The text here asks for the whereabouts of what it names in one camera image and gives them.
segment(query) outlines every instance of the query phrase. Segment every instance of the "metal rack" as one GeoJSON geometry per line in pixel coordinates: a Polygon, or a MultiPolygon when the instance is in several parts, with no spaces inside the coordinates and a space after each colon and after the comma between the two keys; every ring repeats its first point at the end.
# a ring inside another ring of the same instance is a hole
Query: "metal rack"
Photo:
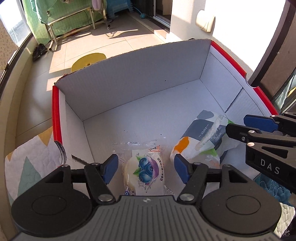
{"type": "Polygon", "coordinates": [[[59,44],[58,44],[58,40],[63,39],[63,38],[66,38],[66,37],[68,37],[69,35],[72,35],[72,34],[74,34],[74,33],[77,33],[77,32],[79,32],[79,31],[81,31],[81,30],[84,30],[84,29],[88,28],[88,25],[87,25],[87,26],[84,26],[84,27],[81,27],[81,28],[77,28],[77,29],[75,29],[75,30],[73,30],[73,31],[70,31],[70,32],[68,32],[68,33],[65,33],[65,34],[63,34],[63,35],[57,37],[57,36],[55,35],[54,31],[53,31],[52,26],[53,26],[55,23],[57,23],[57,22],[59,22],[59,21],[65,19],[65,18],[68,18],[68,17],[70,17],[70,16],[73,16],[73,15],[75,15],[75,14],[77,14],[77,13],[79,13],[79,12],[85,11],[85,10],[89,11],[89,14],[90,14],[90,16],[91,16],[91,21],[92,21],[93,29],[96,29],[95,25],[100,24],[100,23],[105,23],[105,24],[107,25],[107,29],[108,29],[108,30],[110,29],[110,22],[107,20],[107,17],[106,17],[106,10],[105,10],[105,7],[104,7],[104,5],[103,5],[103,2],[102,2],[103,19],[102,19],[101,21],[99,21],[99,22],[96,22],[96,23],[94,22],[94,16],[93,16],[93,10],[92,10],[92,7],[86,7],[86,8],[83,8],[83,9],[77,10],[77,11],[75,11],[75,12],[69,13],[69,14],[67,14],[67,15],[65,15],[65,16],[63,16],[63,17],[61,17],[61,18],[58,18],[58,19],[56,19],[56,20],[53,20],[53,21],[48,22],[48,23],[45,24],[45,28],[46,28],[47,33],[48,33],[48,35],[49,35],[49,37],[50,37],[50,40],[51,40],[50,45],[49,45],[49,50],[50,50],[50,51],[53,52],[53,51],[55,51],[55,50],[57,49],[57,46],[59,45],[59,44]]]}

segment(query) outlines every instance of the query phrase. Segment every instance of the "yellow stool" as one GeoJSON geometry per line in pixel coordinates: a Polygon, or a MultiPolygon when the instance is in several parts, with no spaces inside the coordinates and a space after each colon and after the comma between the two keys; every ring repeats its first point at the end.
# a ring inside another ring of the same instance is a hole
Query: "yellow stool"
{"type": "Polygon", "coordinates": [[[71,73],[73,73],[74,71],[83,69],[92,64],[95,64],[104,59],[106,59],[106,56],[103,53],[91,53],[91,54],[85,55],[72,65],[71,73]]]}

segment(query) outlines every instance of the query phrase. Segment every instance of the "blueberry image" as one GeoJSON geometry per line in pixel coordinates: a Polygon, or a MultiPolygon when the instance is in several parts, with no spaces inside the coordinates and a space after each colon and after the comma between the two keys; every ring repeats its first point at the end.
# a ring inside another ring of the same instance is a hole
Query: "blueberry image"
{"type": "Polygon", "coordinates": [[[140,161],[139,161],[139,165],[140,167],[145,170],[146,165],[149,163],[147,157],[143,157],[140,161]]]}
{"type": "Polygon", "coordinates": [[[147,174],[149,176],[152,176],[153,175],[153,166],[151,166],[151,164],[148,163],[145,167],[145,171],[147,172],[147,174]]]}
{"type": "Polygon", "coordinates": [[[139,173],[139,180],[143,183],[149,183],[151,181],[152,177],[149,176],[145,170],[140,171],[139,173]]]}

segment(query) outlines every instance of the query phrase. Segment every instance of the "black shoe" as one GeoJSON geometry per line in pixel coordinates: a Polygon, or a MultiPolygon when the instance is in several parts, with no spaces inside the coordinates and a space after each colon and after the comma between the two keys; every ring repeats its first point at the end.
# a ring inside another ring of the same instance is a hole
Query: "black shoe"
{"type": "Polygon", "coordinates": [[[38,47],[36,47],[33,51],[33,61],[36,61],[37,59],[39,59],[40,56],[41,56],[40,50],[38,47]]]}
{"type": "Polygon", "coordinates": [[[44,55],[48,51],[48,49],[44,46],[44,44],[39,44],[38,49],[40,51],[40,55],[44,55]]]}

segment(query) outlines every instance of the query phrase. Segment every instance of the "plastic packaging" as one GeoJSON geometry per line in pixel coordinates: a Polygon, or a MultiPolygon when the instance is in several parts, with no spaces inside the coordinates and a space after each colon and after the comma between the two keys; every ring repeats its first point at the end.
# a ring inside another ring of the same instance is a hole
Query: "plastic packaging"
{"type": "Polygon", "coordinates": [[[232,122],[225,116],[203,110],[173,148],[171,161],[180,153],[190,163],[201,162],[209,168],[220,168],[224,152],[239,144],[227,136],[228,123],[232,122]]]}
{"type": "Polygon", "coordinates": [[[155,142],[116,145],[116,154],[123,165],[125,195],[158,196],[171,194],[164,178],[160,146],[155,142]]]}

